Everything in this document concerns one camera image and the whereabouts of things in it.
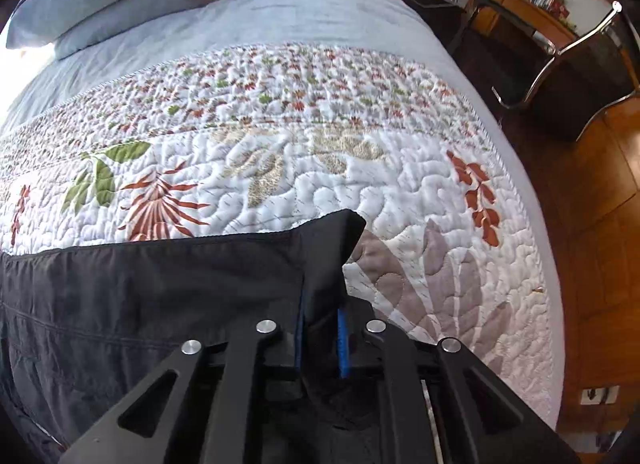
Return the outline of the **black pants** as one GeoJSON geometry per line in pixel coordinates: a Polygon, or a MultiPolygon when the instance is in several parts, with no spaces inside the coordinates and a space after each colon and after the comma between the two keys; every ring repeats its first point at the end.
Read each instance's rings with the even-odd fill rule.
{"type": "Polygon", "coordinates": [[[331,352],[351,210],[272,233],[54,249],[1,258],[1,458],[54,463],[184,341],[242,321],[285,332],[286,362],[331,352]]]}

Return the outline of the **floral quilted bedspread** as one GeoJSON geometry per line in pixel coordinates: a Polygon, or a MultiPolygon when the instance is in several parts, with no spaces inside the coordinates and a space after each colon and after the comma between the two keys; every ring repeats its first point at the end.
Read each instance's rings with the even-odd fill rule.
{"type": "Polygon", "coordinates": [[[232,46],[58,98],[1,128],[1,249],[281,231],[340,209],[366,231],[350,294],[420,340],[456,336],[547,423],[564,351],[533,185],[463,76],[344,46],[232,46]]]}

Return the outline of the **dark nightstand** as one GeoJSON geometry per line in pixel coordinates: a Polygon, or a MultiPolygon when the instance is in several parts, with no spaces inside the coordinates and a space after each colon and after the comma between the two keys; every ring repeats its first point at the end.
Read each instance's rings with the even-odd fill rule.
{"type": "Polygon", "coordinates": [[[402,0],[417,12],[444,46],[448,46],[458,31],[463,18],[463,8],[446,0],[402,0]]]}

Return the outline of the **wooden desk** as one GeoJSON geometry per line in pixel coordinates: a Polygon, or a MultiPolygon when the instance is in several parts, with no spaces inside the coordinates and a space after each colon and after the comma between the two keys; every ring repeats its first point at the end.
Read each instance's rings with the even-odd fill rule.
{"type": "Polygon", "coordinates": [[[533,37],[541,34],[555,48],[567,46],[578,36],[551,14],[528,0],[468,0],[465,5],[471,28],[489,37],[498,23],[511,23],[533,37]]]}

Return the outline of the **light blue bed sheet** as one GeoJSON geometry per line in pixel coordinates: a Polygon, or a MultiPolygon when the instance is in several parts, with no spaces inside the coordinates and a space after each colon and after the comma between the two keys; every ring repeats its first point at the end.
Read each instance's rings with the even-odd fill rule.
{"type": "Polygon", "coordinates": [[[93,86],[166,60],[249,44],[321,43],[386,52],[416,60],[491,112],[434,32],[401,0],[216,0],[131,28],[55,60],[25,84],[1,113],[1,131],[93,86]]]}

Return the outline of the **wall power socket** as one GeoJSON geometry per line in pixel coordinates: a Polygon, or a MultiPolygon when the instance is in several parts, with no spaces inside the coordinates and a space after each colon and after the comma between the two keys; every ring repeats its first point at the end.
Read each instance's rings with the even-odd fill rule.
{"type": "Polygon", "coordinates": [[[613,385],[600,388],[585,388],[580,394],[579,404],[581,406],[605,406],[614,404],[620,393],[620,386],[613,385]]]}

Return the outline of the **metal frame chair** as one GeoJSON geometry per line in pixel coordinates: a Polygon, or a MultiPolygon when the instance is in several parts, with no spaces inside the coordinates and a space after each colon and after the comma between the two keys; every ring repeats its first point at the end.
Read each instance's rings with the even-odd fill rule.
{"type": "Polygon", "coordinates": [[[578,141],[602,112],[639,95],[639,40],[622,2],[587,34],[554,48],[534,71],[500,80],[492,94],[506,109],[524,110],[566,141],[578,141]]]}

